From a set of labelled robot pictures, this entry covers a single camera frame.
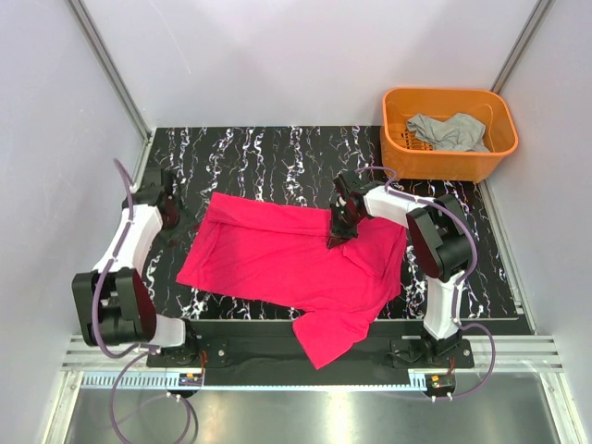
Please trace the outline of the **pink t shirt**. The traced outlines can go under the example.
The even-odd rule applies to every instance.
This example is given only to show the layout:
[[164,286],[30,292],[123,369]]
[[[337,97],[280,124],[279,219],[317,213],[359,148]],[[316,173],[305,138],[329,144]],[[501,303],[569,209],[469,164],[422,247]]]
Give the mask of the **pink t shirt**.
[[364,340],[401,291],[404,227],[363,221],[329,249],[328,210],[215,193],[177,282],[197,290],[303,312],[292,325],[315,369]]

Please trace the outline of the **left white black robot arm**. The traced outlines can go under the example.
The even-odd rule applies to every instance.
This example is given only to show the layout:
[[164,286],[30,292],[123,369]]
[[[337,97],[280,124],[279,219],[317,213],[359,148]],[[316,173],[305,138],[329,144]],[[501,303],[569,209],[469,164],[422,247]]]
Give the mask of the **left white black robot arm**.
[[148,253],[176,243],[194,225],[176,193],[170,171],[150,168],[122,202],[114,239],[92,271],[78,273],[71,288],[84,342],[111,358],[112,346],[145,346],[181,366],[193,364],[200,344],[187,321],[158,314],[142,281]]

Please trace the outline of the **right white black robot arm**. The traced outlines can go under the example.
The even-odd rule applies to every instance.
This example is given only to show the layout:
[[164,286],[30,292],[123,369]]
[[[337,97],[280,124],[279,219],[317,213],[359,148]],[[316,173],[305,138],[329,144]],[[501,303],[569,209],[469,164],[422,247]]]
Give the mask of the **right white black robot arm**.
[[419,339],[391,351],[395,363],[445,366],[460,346],[461,293],[476,267],[475,241],[458,201],[450,194],[426,198],[392,189],[378,181],[362,182],[354,172],[334,179],[327,247],[358,236],[364,219],[383,218],[406,228],[417,263],[427,276],[427,309]]

